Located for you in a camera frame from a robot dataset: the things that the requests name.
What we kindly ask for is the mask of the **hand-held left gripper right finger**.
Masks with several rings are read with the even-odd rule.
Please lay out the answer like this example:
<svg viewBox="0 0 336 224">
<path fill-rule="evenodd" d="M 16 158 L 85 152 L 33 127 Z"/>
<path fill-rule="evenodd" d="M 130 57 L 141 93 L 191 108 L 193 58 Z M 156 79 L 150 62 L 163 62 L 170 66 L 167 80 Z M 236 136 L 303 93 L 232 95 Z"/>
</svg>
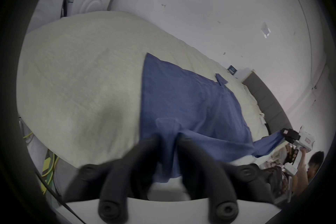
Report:
<svg viewBox="0 0 336 224">
<path fill-rule="evenodd" d="M 274 196 L 256 165 L 216 161 L 183 134 L 177 138 L 176 150 L 183 185 L 191 200 L 208 198 L 211 224 L 236 220 L 238 200 L 274 205 Z"/>
</svg>

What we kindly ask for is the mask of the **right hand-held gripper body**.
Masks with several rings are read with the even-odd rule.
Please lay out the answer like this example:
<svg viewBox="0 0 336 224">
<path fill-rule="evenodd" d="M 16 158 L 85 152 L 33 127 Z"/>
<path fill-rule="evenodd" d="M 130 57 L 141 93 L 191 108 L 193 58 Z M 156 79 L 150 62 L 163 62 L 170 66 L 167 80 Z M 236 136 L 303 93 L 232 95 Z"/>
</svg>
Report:
<svg viewBox="0 0 336 224">
<path fill-rule="evenodd" d="M 305 132 L 303 127 L 301 127 L 299 132 L 292 129 L 285 129 L 285 140 L 294 146 L 294 150 L 297 151 L 293 161 L 285 163 L 286 173 L 290 176 L 295 176 L 302 159 L 301 148 L 305 148 L 307 152 L 312 151 L 315 143 L 315 137 Z"/>
</svg>

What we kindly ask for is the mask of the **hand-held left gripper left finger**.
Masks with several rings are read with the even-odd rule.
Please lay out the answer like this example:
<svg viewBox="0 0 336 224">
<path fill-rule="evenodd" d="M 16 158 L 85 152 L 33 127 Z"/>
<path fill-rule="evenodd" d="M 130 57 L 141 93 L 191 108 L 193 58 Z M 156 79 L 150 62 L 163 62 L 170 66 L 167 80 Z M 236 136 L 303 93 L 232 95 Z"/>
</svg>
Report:
<svg viewBox="0 0 336 224">
<path fill-rule="evenodd" d="M 99 200 L 98 216 L 105 223 L 126 223 L 127 198 L 146 198 L 159 161 L 161 139 L 141 140 L 120 159 L 79 168 L 64 195 L 64 203 Z"/>
</svg>

